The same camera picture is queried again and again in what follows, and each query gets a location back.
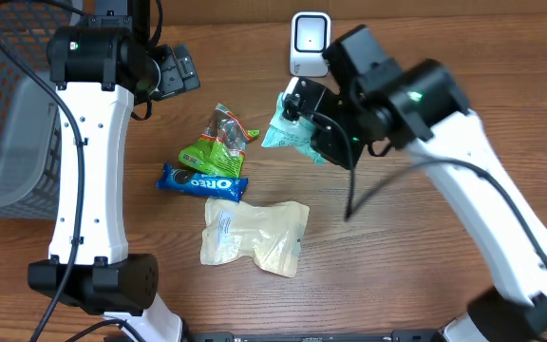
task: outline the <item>oreo logo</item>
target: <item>oreo logo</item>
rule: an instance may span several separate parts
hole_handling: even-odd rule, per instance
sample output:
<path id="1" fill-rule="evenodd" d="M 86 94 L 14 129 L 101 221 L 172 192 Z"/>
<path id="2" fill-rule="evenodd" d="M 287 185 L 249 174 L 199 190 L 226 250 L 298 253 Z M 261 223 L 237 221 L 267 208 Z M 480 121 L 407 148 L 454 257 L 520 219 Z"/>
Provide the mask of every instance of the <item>oreo logo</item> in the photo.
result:
<path id="1" fill-rule="evenodd" d="M 191 184 L 209 189 L 229 189 L 232 186 L 230 180 L 191 180 Z"/>

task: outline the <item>clear plastic bag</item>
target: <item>clear plastic bag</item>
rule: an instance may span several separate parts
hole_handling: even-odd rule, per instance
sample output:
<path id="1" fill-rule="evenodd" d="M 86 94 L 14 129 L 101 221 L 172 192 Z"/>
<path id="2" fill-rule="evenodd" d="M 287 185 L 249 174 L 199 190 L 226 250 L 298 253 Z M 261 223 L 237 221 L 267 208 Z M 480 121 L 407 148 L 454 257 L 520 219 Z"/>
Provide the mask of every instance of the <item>clear plastic bag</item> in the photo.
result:
<path id="1" fill-rule="evenodd" d="M 206 175 L 238 178 L 246 144 L 258 134 L 257 129 L 244 129 L 231 110 L 217 104 L 198 141 L 180 151 L 179 162 Z"/>
<path id="2" fill-rule="evenodd" d="M 200 261 L 220 265 L 249 256 L 265 271 L 293 277 L 309 213 L 310 207 L 294 201 L 253 207 L 208 199 Z"/>

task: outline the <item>green indicator light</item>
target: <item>green indicator light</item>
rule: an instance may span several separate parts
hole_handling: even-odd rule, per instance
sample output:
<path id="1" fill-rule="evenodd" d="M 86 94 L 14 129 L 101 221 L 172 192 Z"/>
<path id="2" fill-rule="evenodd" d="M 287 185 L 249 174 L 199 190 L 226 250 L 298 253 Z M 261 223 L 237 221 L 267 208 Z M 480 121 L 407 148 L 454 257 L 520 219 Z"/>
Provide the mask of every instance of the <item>green indicator light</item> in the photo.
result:
<path id="1" fill-rule="evenodd" d="M 418 93 L 417 91 L 409 91 L 406 95 L 408 95 L 408 97 L 414 102 L 419 102 L 424 96 L 422 93 Z"/>

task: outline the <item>white label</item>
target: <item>white label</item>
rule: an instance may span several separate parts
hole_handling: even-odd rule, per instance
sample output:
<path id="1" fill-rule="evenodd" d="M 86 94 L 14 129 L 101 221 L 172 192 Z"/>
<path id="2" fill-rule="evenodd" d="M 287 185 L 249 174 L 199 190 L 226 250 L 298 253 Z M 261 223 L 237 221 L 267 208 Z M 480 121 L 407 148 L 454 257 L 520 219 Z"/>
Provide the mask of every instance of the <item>white label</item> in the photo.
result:
<path id="1" fill-rule="evenodd" d="M 218 245 L 224 245 L 231 243 L 231 235 L 229 230 L 232 226 L 232 219 L 234 213 L 228 211 L 220 212 L 220 219 L 218 220 Z"/>

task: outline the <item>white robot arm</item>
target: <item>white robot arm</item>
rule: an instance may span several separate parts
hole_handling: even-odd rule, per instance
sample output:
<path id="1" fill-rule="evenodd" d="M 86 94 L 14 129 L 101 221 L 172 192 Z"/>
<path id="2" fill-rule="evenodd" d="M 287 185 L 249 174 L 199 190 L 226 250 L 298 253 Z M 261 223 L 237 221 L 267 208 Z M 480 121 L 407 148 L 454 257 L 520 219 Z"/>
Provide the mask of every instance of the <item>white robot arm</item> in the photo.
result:
<path id="1" fill-rule="evenodd" d="M 91 268 L 99 259 L 107 260 L 107 264 L 123 263 L 128 259 L 122 215 L 123 151 L 134 108 L 134 94 L 121 86 L 116 86 L 113 91 L 102 91 L 99 83 L 83 82 L 68 83 L 66 89 L 59 90 L 58 94 L 73 113 L 86 142 L 82 244 L 75 264 Z M 61 264 L 67 264 L 77 197 L 77 158 L 75 138 L 68 127 L 68 120 L 63 113 L 60 115 L 61 194 L 48 259 L 58 257 Z M 145 341 L 180 342 L 180 317 L 171 313 L 156 293 L 157 277 L 150 275 L 154 270 L 141 271 L 131 276 L 142 277 L 143 273 L 147 273 L 148 281 L 145 278 L 145 283 L 140 284 L 143 286 L 137 286 L 133 291 L 152 290 L 153 302 L 141 313 L 105 311 L 103 318 L 125 320 Z"/>
<path id="2" fill-rule="evenodd" d="M 501 166 L 476 113 L 456 112 L 431 129 L 432 139 L 416 140 L 406 147 L 411 158 L 416 162 L 424 158 L 452 158 L 471 162 L 489 172 L 512 197 L 547 256 L 547 229 Z M 476 242 L 499 295 L 526 307 L 536 305 L 534 298 L 547 297 L 547 269 L 500 193 L 473 171 L 458 166 L 431 165 L 425 173 Z M 469 313 L 447 325 L 443 336 L 448 342 L 489 341 Z"/>

